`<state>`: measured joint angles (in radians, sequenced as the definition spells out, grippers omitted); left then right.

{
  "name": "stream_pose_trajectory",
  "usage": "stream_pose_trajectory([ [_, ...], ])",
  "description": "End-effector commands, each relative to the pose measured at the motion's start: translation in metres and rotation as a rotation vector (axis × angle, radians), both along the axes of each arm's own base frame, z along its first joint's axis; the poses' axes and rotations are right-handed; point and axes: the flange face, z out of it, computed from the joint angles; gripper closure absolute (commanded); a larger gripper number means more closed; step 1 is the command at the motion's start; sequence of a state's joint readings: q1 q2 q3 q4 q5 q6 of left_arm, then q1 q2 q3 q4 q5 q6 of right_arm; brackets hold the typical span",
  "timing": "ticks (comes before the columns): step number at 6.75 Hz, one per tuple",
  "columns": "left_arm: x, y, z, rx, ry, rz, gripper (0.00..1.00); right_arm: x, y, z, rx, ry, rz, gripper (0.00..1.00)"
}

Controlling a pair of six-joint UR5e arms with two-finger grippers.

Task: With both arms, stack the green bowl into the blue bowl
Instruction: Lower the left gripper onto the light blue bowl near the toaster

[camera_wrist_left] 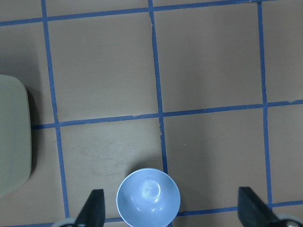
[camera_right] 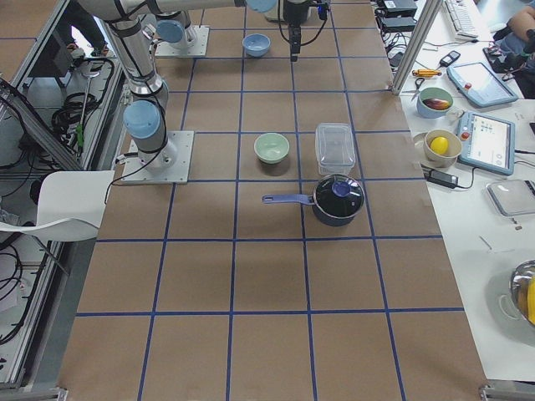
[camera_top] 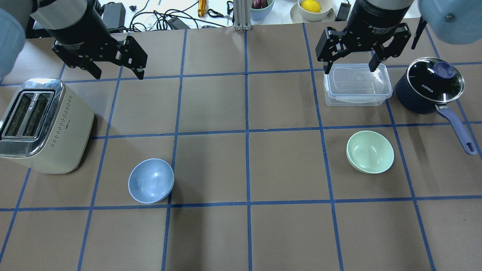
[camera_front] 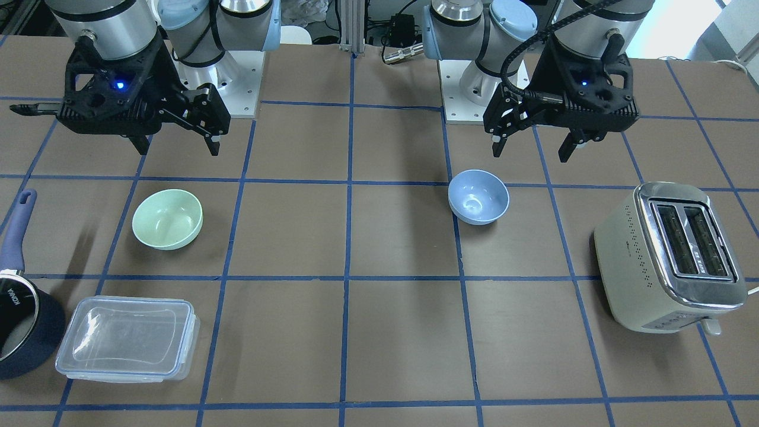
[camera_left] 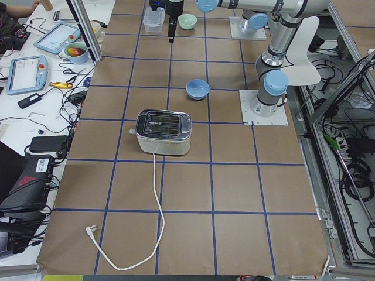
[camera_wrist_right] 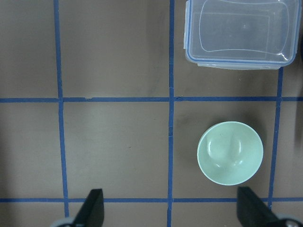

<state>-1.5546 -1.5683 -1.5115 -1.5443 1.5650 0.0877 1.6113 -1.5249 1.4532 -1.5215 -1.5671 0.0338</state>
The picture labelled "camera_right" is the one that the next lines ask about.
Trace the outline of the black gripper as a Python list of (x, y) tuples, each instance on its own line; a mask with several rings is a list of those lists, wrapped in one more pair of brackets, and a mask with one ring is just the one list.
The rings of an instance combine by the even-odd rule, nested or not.
[(301, 25), (308, 19), (310, 1), (283, 1), (283, 19), (288, 24), (288, 41), (291, 62), (298, 61), (302, 45)]

